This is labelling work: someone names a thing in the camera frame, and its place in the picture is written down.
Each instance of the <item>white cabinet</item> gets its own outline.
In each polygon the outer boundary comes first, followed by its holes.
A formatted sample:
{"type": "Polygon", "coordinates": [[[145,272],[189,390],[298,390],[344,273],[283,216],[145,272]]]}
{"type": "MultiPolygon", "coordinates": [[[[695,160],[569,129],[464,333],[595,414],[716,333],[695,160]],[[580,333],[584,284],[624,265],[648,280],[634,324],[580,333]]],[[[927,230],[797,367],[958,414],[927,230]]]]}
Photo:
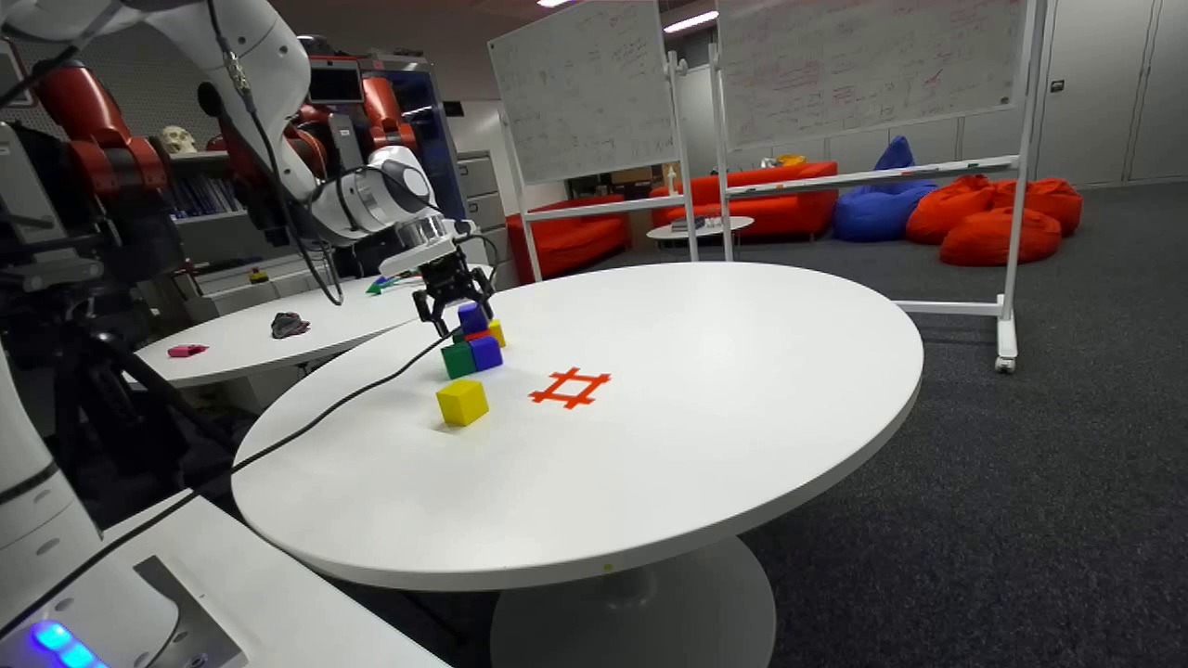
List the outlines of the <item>white cabinet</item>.
{"type": "Polygon", "coordinates": [[[1137,183],[1188,176],[1188,0],[1157,0],[1132,150],[1137,183]]]}
{"type": "Polygon", "coordinates": [[[1041,169],[1125,183],[1152,0],[1057,0],[1041,169]]]}

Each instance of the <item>cable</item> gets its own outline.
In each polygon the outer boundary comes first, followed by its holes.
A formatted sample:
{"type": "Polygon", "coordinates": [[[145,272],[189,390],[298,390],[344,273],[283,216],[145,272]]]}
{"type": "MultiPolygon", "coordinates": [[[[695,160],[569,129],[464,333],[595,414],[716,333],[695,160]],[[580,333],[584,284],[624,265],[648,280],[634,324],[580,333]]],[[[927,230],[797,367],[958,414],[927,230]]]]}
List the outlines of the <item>cable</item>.
{"type": "Polygon", "coordinates": [[[204,497],[207,491],[231,482],[238,472],[254,468],[255,461],[295,446],[298,436],[306,436],[308,429],[316,429],[320,423],[327,423],[343,403],[401,378],[407,367],[416,367],[428,353],[433,353],[442,342],[429,342],[428,348],[419,348],[411,361],[405,361],[398,369],[344,392],[343,399],[335,399],[330,408],[322,408],[316,420],[308,420],[306,426],[298,426],[295,435],[278,436],[273,446],[254,453],[250,461],[233,465],[226,473],[183,494],[174,503],[167,503],[163,510],[156,510],[151,520],[145,520],[142,526],[125,531],[115,540],[104,540],[92,555],[84,555],[74,572],[68,572],[56,587],[47,587],[36,601],[30,601],[20,617],[12,617],[12,622],[0,627],[0,638],[7,638],[21,619],[30,619],[36,609],[45,609],[52,598],[59,598],[71,582],[77,582],[89,566],[97,566],[100,559],[109,559],[115,548],[122,548],[125,540],[142,538],[145,531],[151,531],[156,522],[163,522],[167,515],[174,515],[177,508],[187,508],[192,497],[204,497]]]}
{"type": "Polygon", "coordinates": [[[311,264],[311,256],[308,256],[308,246],[301,242],[301,223],[295,218],[286,196],[278,194],[283,163],[278,163],[278,155],[273,155],[273,149],[270,149],[270,139],[266,139],[266,129],[265,129],[260,106],[255,106],[255,98],[254,98],[254,87],[244,86],[244,75],[238,70],[238,56],[233,56],[233,49],[231,49],[231,42],[226,42],[226,34],[223,34],[220,0],[207,0],[207,13],[213,13],[213,29],[217,29],[220,50],[223,50],[223,58],[226,58],[226,70],[231,70],[231,79],[233,79],[233,94],[238,94],[238,98],[244,103],[244,111],[250,111],[250,117],[254,117],[254,129],[260,134],[260,144],[265,144],[265,155],[266,155],[266,169],[270,169],[270,204],[278,207],[278,216],[283,216],[283,223],[286,223],[286,235],[291,235],[291,242],[298,246],[298,256],[301,256],[301,264],[308,265],[308,273],[320,280],[322,295],[327,295],[330,305],[343,305],[343,277],[338,277],[335,264],[327,264],[330,284],[335,284],[335,291],[330,291],[327,277],[316,272],[316,264],[311,264]]]}

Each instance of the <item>ceiling light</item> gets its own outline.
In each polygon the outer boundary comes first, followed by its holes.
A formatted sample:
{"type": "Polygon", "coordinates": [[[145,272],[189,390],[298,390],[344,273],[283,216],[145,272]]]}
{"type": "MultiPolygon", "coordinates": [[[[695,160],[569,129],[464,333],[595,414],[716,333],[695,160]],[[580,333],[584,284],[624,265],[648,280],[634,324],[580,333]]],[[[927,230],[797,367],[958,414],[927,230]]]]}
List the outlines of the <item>ceiling light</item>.
{"type": "Polygon", "coordinates": [[[682,34],[682,29],[695,29],[695,24],[707,24],[707,23],[716,23],[716,12],[669,23],[663,34],[682,34]]]}

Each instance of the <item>blue bean bag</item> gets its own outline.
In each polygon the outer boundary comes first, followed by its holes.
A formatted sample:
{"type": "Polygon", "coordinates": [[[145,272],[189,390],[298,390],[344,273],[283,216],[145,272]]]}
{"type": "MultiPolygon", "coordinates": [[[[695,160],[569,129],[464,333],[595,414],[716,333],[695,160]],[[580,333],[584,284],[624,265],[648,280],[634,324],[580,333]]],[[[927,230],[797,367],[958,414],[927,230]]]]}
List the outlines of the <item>blue bean bag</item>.
{"type": "Polygon", "coordinates": [[[846,242],[896,242],[927,189],[937,189],[937,183],[846,189],[833,211],[833,235],[846,242]]]}

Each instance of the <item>yellow cube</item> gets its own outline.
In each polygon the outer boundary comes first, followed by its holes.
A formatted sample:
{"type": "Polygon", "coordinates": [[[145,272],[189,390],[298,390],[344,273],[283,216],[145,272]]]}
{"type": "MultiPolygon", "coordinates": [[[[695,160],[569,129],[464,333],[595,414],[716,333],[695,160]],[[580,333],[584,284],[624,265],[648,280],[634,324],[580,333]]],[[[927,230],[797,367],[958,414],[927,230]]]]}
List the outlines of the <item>yellow cube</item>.
{"type": "Polygon", "coordinates": [[[488,414],[488,390],[480,378],[457,378],[438,390],[438,408],[449,426],[469,426],[488,414]]]}
{"type": "Polygon", "coordinates": [[[504,326],[501,326],[497,319],[488,319],[488,329],[490,329],[490,337],[495,337],[501,348],[509,348],[504,326]]]}

